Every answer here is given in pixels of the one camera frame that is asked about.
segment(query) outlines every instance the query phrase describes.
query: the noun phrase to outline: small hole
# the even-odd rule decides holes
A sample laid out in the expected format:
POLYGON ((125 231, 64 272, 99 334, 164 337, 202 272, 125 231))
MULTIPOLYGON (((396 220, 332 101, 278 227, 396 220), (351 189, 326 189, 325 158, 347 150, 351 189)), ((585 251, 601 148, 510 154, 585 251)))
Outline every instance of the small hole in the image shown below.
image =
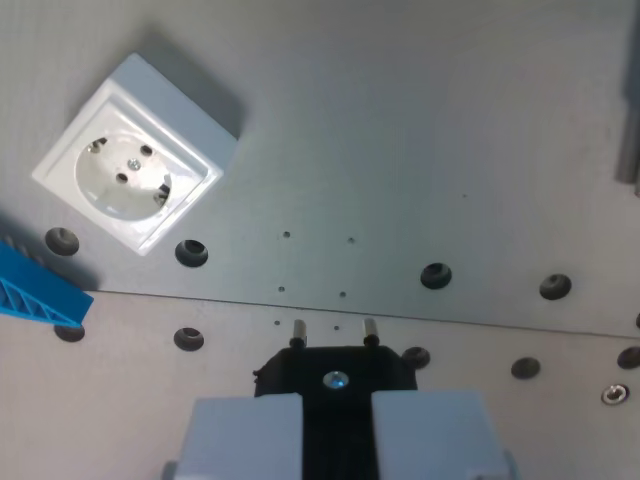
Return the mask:
POLYGON ((204 345, 204 337, 195 328, 185 327, 175 333, 173 342, 180 350, 195 352, 204 345))
POLYGON ((529 380, 540 373, 540 362, 533 357, 524 357, 513 362, 511 375, 518 380, 529 380))
POLYGON ((546 300, 560 300, 571 291, 571 279, 566 275, 554 273, 540 284, 540 295, 546 300))
POLYGON ((624 392, 622 391, 622 389, 615 389, 611 392, 609 392, 607 394, 607 398, 609 400, 617 400, 619 399, 622 395, 624 394, 624 392))
POLYGON ((84 327, 63 327, 62 325, 56 325, 53 327, 53 331, 56 336, 64 341, 69 343, 79 342, 84 338, 84 327))
POLYGON ((605 405, 620 405, 629 398, 629 387, 622 384, 610 385, 604 389, 600 398, 605 405))
POLYGON ((444 263, 432 263, 427 265, 420 275, 420 283, 429 290, 439 290, 451 282, 453 274, 444 263))
POLYGON ((404 351, 402 360, 414 370, 420 370, 429 365, 431 354, 422 347, 411 347, 404 351))
POLYGON ((201 267, 209 259, 207 248, 197 240, 183 240, 176 246, 176 259, 185 267, 201 267))
POLYGON ((629 347, 618 355, 618 366, 623 370, 640 367, 640 347, 629 347))
POLYGON ((66 228, 52 228, 44 236, 44 242, 49 250, 61 257, 75 255, 80 249, 80 240, 75 233, 66 228))
POLYGON ((89 146, 87 147, 89 152, 91 153, 100 153, 100 147, 102 147, 102 145, 104 145, 105 143, 107 143, 107 139, 106 138, 99 138, 97 140, 94 140, 93 142, 91 142, 89 144, 89 146))

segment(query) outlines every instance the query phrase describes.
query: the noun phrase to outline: gray metal surface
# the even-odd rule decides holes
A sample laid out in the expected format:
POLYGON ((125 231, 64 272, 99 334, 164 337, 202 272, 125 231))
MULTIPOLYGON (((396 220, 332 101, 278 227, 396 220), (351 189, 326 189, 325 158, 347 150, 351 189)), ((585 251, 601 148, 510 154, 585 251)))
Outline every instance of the gray metal surface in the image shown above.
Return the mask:
MULTIPOLYGON (((252 395, 251 372, 287 345, 295 319, 306 321, 310 346, 362 342, 361 315, 107 293, 74 344, 48 325, 0 318, 0 478, 170 480, 175 465, 165 465, 180 458, 196 398, 252 395), (183 327, 202 332, 200 350, 174 345, 183 327)), ((396 352, 431 353, 417 374, 421 390, 483 394, 523 479, 637 480, 640 377, 616 365, 633 342, 376 321, 396 352), (542 365, 526 381, 510 373, 524 356, 542 365), (601 393, 616 383, 631 395, 607 406, 601 393)))
POLYGON ((34 249, 73 230, 79 253, 47 263, 86 288, 636 335, 635 16, 634 0, 3 0, 0 223, 34 249), (131 51, 240 138, 224 184, 144 258, 30 178, 131 51), (175 260, 185 239, 203 267, 175 260), (453 271, 443 290, 419 283, 431 262, 453 271), (538 294, 552 273, 573 282, 557 302, 538 294))

